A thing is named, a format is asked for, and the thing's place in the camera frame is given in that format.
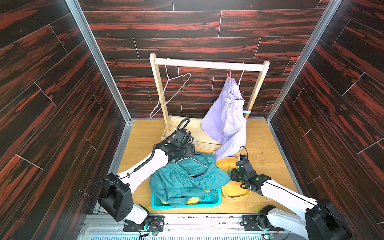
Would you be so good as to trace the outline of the green shorts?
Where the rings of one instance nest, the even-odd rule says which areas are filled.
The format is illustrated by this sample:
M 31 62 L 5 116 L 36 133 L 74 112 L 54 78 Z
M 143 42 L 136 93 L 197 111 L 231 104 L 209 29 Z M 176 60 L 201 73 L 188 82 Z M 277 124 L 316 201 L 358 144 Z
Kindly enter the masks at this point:
M 229 175 L 217 166 L 214 155 L 196 153 L 192 158 L 209 168 L 193 160 L 184 160 L 179 164 L 167 164 L 151 175 L 151 192 L 172 208 L 186 205 L 192 197 L 203 200 L 206 195 L 204 190 L 216 190 L 231 181 Z

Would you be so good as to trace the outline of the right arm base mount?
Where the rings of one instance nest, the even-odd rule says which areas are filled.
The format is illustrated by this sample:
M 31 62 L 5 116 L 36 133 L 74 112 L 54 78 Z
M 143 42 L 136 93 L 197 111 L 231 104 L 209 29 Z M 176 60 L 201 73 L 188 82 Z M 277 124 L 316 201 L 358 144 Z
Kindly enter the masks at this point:
M 245 231 L 272 231 L 276 232 L 277 227 L 271 225 L 266 216 L 256 215 L 243 215 L 240 225 L 244 227 Z

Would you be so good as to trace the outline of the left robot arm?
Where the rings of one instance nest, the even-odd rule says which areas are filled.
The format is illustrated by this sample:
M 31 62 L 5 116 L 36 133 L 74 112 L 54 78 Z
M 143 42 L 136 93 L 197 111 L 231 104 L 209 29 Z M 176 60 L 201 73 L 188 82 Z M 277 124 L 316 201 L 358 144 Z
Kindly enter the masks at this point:
M 98 202 L 115 221 L 128 220 L 138 225 L 149 221 L 150 213 L 133 202 L 133 193 L 158 169 L 195 155 L 194 137 L 186 129 L 190 121 L 184 118 L 172 134 L 155 144 L 152 152 L 134 167 L 121 175 L 109 173 L 102 180 Z

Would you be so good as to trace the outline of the blue wire hanger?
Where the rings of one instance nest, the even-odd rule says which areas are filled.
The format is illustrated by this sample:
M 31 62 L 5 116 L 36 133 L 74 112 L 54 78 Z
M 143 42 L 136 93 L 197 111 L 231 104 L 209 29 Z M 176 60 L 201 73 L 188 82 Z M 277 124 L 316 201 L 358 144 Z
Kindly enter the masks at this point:
M 207 168 L 207 169 L 209 168 L 208 166 L 204 165 L 203 163 L 199 162 L 198 160 L 196 160 L 196 159 L 194 159 L 194 158 L 192 158 L 192 157 L 187 157 L 187 158 L 180 159 L 180 160 L 178 160 L 176 163 L 179 164 L 180 162 L 182 162 L 182 161 L 184 161 L 184 160 L 193 160 L 193 161 L 199 163 L 200 165 L 202 165 L 203 167 L 205 167 L 205 168 Z M 197 178 L 197 177 L 200 177 L 200 176 L 201 176 L 201 175 L 190 175 L 190 177 L 193 177 L 193 178 Z

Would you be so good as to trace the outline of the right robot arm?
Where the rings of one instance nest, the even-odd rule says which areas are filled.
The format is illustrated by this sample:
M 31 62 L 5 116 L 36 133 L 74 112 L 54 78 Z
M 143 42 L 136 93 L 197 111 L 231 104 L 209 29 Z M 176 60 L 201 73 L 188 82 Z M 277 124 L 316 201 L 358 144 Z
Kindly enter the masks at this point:
M 231 171 L 231 178 L 241 188 L 255 192 L 285 206 L 291 213 L 268 205 L 257 214 L 261 230 L 283 228 L 306 240 L 349 240 L 352 231 L 344 216 L 329 200 L 316 200 L 296 193 L 272 180 L 269 176 L 258 175 L 248 157 L 241 155 Z

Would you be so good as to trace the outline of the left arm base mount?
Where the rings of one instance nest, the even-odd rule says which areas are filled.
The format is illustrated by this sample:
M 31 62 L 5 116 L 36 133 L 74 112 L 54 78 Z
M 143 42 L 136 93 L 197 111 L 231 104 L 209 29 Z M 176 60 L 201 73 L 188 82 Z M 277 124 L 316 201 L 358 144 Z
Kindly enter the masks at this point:
M 124 232 L 162 232 L 164 230 L 165 216 L 149 215 L 141 224 L 125 220 Z

